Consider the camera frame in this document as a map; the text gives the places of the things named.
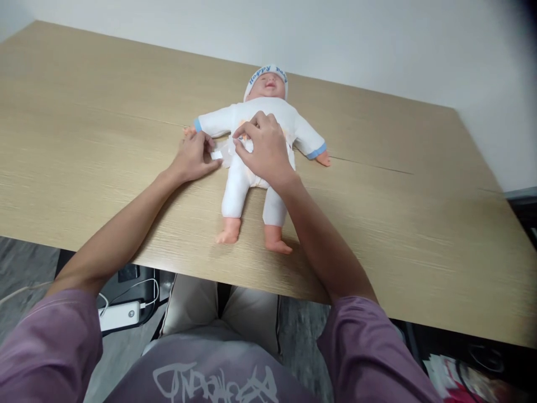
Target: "white knit hat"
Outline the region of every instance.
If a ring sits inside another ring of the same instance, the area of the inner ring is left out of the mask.
[[[246,87],[246,92],[244,93],[244,102],[246,102],[246,97],[250,94],[252,91],[253,84],[257,81],[260,75],[265,73],[276,73],[280,78],[284,81],[285,84],[285,100],[287,101],[287,92],[289,89],[289,86],[287,84],[287,74],[276,66],[275,64],[269,64],[264,67],[261,67],[258,71],[256,71],[252,78],[250,78],[250,81],[248,81],[248,86]]]

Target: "wooden table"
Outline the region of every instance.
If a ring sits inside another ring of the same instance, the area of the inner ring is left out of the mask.
[[[0,235],[78,249],[256,67],[35,22],[0,44]],[[455,110],[289,75],[333,166],[296,156],[392,318],[535,347],[537,256]],[[326,302],[297,244],[263,246],[264,191],[216,245],[227,171],[168,203],[136,262]]]

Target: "white onesie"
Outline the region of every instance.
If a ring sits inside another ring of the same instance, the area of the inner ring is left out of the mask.
[[[308,159],[312,160],[326,150],[324,139],[299,115],[295,108],[281,98],[260,97],[251,101],[202,115],[194,122],[196,130],[203,130],[211,137],[219,137],[227,132],[234,133],[240,125],[250,121],[258,112],[272,113],[285,133],[288,144],[289,162],[295,168],[293,143]],[[242,140],[247,151],[253,151],[251,140]],[[267,189],[263,221],[266,225],[282,227],[287,210],[284,202],[269,184],[253,172],[235,154],[229,168],[228,181],[222,200],[222,216],[240,218],[248,189],[259,187]]]

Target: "beige pants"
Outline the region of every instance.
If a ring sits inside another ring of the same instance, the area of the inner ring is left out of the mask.
[[[244,340],[280,354],[280,297],[276,294],[232,286],[222,321]],[[161,336],[207,326],[218,319],[217,283],[177,274],[164,314]]]

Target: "power strip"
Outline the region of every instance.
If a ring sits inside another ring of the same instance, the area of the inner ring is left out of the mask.
[[[99,309],[101,331],[136,325],[140,320],[139,301],[110,306],[103,316],[101,316],[102,310],[103,308]]]

